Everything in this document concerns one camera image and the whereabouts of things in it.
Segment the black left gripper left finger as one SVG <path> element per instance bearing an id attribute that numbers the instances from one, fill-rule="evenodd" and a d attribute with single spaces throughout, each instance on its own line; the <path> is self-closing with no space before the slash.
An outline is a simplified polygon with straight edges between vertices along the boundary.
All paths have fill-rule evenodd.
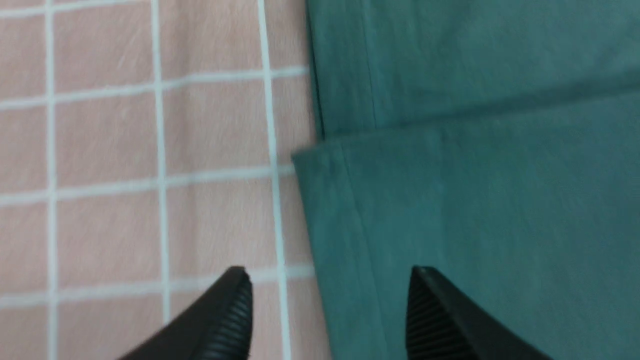
<path id="1" fill-rule="evenodd" d="M 123 360 L 247 360 L 254 321 L 253 284 L 231 266 L 192 305 Z"/>

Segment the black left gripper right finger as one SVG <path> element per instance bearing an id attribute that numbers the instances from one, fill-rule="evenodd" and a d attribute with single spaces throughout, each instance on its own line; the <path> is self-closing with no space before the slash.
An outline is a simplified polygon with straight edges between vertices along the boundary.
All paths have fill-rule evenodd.
<path id="1" fill-rule="evenodd" d="M 410 360 L 546 360 L 438 269 L 412 268 L 405 347 Z"/>

